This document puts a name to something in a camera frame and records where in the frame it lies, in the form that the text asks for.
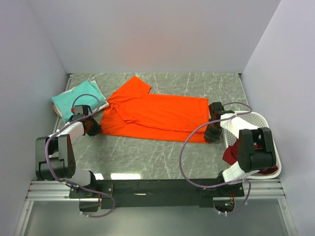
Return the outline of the orange t-shirt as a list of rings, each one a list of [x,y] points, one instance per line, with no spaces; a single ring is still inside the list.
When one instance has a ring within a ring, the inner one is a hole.
[[[210,117],[207,98],[153,94],[133,76],[108,99],[100,121],[103,135],[203,144]]]

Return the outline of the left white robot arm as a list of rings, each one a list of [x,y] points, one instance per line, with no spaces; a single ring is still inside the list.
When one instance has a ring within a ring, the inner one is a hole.
[[[98,193],[96,178],[93,172],[76,166],[72,145],[82,136],[100,134],[102,127],[88,105],[73,105],[71,112],[61,129],[36,139],[35,174],[38,180],[56,180],[91,198]]]

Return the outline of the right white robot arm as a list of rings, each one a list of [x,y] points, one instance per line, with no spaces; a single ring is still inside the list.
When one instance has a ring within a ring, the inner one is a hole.
[[[230,161],[230,167],[221,173],[223,180],[217,182],[216,191],[227,196],[233,191],[233,180],[244,180],[253,174],[276,167],[276,152],[270,128],[255,126],[239,113],[225,110],[221,102],[209,105],[210,119],[204,133],[207,143],[218,141],[222,131],[228,131],[235,138],[229,146],[224,161]]]

